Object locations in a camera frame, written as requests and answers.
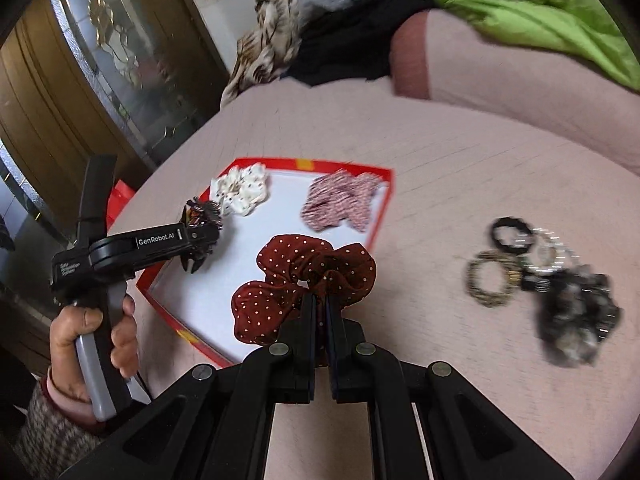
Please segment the grey knitted sleeve forearm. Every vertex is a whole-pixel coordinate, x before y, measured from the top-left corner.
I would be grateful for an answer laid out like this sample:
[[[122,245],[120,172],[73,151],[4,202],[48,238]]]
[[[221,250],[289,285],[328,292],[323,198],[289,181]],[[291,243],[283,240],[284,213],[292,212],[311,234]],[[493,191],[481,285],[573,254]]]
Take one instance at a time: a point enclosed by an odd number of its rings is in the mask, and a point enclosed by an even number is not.
[[[54,384],[51,371],[36,385],[26,422],[10,445],[11,479],[57,479],[97,448],[99,423],[88,402]]]

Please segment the person's left hand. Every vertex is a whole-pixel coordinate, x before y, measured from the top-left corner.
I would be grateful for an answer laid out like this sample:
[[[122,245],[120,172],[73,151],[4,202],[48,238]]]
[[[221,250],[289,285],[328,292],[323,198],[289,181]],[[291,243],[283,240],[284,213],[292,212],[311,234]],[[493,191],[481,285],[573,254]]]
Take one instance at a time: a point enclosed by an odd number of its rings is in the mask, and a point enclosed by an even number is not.
[[[128,379],[139,370],[136,305],[126,294],[122,300],[122,319],[112,329],[114,349],[111,362],[123,378]],[[77,359],[75,341],[80,335],[95,332],[103,321],[98,309],[81,306],[64,307],[50,326],[51,379],[60,393],[75,401],[90,402]]]

